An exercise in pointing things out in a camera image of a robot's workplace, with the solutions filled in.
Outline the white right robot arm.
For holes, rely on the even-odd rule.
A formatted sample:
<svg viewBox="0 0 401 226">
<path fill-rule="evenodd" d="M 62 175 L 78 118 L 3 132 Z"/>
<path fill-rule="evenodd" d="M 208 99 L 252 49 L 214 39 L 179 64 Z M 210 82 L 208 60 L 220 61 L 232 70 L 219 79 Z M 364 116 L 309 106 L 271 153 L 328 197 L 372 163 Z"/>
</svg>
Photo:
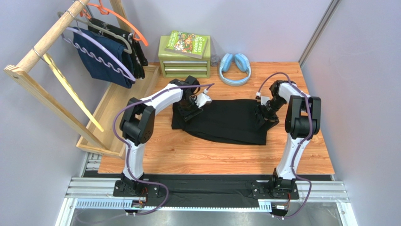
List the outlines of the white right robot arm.
<svg viewBox="0 0 401 226">
<path fill-rule="evenodd" d="M 320 130 L 321 99 L 304 93 L 291 81 L 277 80 L 269 89 L 272 98 L 262 96 L 259 91 L 256 93 L 260 101 L 257 122 L 263 122 L 269 127 L 275 126 L 279 122 L 276 113 L 284 104 L 288 104 L 284 123 L 287 143 L 281 161 L 268 183 L 268 191 L 280 197 L 294 190 L 301 156 Z"/>
</svg>

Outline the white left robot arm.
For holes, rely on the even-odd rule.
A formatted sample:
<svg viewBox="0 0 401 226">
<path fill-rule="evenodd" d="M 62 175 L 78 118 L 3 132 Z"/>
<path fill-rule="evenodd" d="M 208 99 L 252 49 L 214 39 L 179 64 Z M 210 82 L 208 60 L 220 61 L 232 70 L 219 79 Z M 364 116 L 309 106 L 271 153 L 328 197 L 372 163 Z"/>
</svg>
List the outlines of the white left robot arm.
<svg viewBox="0 0 401 226">
<path fill-rule="evenodd" d="M 205 104 L 211 102 L 208 96 L 210 86 L 202 86 L 196 78 L 188 76 L 184 81 L 173 79 L 151 96 L 142 99 L 133 97 L 129 100 L 127 106 L 119 112 L 122 115 L 119 125 L 122 136 L 119 140 L 126 147 L 122 184 L 135 192 L 145 184 L 140 179 L 144 174 L 144 149 L 153 134 L 156 115 L 168 106 L 177 104 L 179 116 L 185 122 L 191 120 L 203 111 Z"/>
</svg>

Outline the purple hanger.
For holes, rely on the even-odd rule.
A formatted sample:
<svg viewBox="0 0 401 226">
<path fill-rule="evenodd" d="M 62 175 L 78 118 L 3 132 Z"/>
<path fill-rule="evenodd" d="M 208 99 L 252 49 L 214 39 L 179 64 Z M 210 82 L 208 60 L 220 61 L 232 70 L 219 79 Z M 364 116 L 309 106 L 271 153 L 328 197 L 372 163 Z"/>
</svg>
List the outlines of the purple hanger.
<svg viewBox="0 0 401 226">
<path fill-rule="evenodd" d="M 134 75 L 132 73 L 130 73 L 130 71 L 119 61 L 117 60 L 106 48 L 104 48 L 99 42 L 95 41 L 94 39 L 92 39 L 91 37 L 87 36 L 86 34 L 84 34 L 81 29 L 79 29 L 78 27 L 67 27 L 67 30 L 73 32 L 73 34 L 79 34 L 81 36 L 83 36 L 84 38 L 88 39 L 89 41 L 91 41 L 92 43 L 94 43 L 95 45 L 97 45 L 102 51 L 104 51 L 107 55 L 109 55 L 115 62 L 117 62 L 118 65 L 120 65 L 122 67 L 122 69 L 118 69 L 117 72 L 120 72 L 121 74 L 127 73 L 127 78 L 131 79 L 132 81 L 136 82 L 136 79 L 134 77 Z M 66 38 L 63 34 L 61 35 L 61 37 L 68 43 L 72 44 L 77 50 L 80 49 L 81 51 L 83 51 L 84 53 L 87 53 L 90 57 L 95 58 L 95 55 L 93 53 L 89 53 L 85 48 L 81 48 L 78 44 L 75 44 L 73 42 L 73 39 L 69 39 Z"/>
</svg>

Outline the black trousers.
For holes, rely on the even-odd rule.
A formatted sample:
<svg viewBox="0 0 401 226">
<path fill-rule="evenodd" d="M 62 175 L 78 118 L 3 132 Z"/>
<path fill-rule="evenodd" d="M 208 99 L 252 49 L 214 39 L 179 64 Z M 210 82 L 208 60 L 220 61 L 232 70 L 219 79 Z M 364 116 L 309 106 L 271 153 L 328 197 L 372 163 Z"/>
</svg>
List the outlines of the black trousers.
<svg viewBox="0 0 401 226">
<path fill-rule="evenodd" d="M 214 100 L 188 122 L 179 113 L 178 103 L 172 109 L 172 129 L 219 143 L 266 145 L 267 131 L 279 123 L 278 118 L 266 121 L 259 103 L 251 99 Z"/>
</svg>

